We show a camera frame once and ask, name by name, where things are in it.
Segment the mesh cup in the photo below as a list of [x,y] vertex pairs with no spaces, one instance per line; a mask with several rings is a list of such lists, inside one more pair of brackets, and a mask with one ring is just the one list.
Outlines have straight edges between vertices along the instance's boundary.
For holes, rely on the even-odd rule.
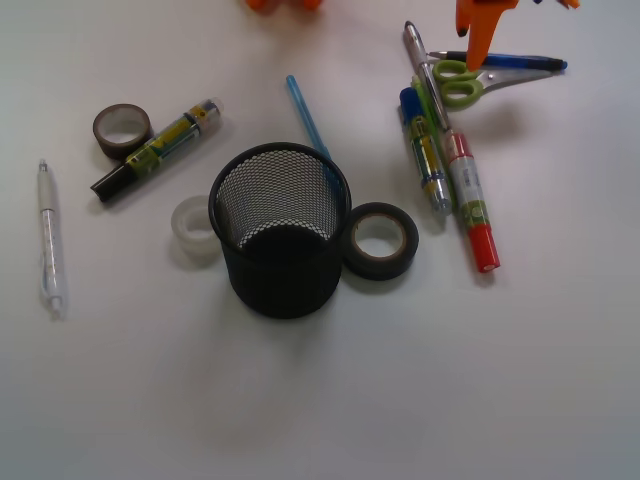
[[340,280],[339,238],[351,212],[342,172],[294,143],[244,152],[218,175],[209,217],[240,299],[290,319],[319,309]]

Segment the clear tape roll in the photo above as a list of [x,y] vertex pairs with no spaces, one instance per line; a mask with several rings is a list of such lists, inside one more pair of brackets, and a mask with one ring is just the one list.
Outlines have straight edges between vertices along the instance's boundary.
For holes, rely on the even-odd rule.
[[171,216],[171,228],[188,254],[212,255],[220,249],[209,220],[209,197],[188,198],[178,205]]

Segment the black electrical tape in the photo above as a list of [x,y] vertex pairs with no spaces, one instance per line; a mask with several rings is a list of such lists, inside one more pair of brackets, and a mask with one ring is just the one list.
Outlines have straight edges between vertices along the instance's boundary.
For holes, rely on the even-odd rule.
[[[124,143],[106,139],[113,131],[127,130],[139,133],[134,139]],[[123,161],[144,145],[153,136],[153,131],[147,112],[136,105],[121,103],[107,107],[98,114],[93,121],[93,134],[107,157]]]
[[[369,217],[387,217],[400,227],[403,238],[402,246],[397,252],[387,257],[374,257],[358,247],[356,230],[360,223]],[[353,273],[367,280],[391,280],[409,270],[419,241],[415,222],[403,210],[388,203],[360,205],[351,212],[341,238],[344,264]]]

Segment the scissor blade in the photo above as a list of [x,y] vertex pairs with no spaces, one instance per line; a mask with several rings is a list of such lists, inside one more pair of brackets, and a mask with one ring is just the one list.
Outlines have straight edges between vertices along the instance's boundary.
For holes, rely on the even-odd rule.
[[484,85],[485,91],[490,92],[491,90],[516,85],[518,83],[549,78],[552,75],[553,73],[544,70],[490,70],[481,73],[478,76],[478,80]]

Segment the green scissor handle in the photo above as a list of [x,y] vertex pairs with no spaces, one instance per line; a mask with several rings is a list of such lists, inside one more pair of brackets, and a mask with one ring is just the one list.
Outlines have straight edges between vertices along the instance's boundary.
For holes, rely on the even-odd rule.
[[[442,60],[433,67],[433,76],[440,84],[442,102],[451,108],[470,107],[482,96],[484,86],[476,78],[478,72],[470,72],[464,62]],[[452,97],[452,93],[462,93],[463,97]]]

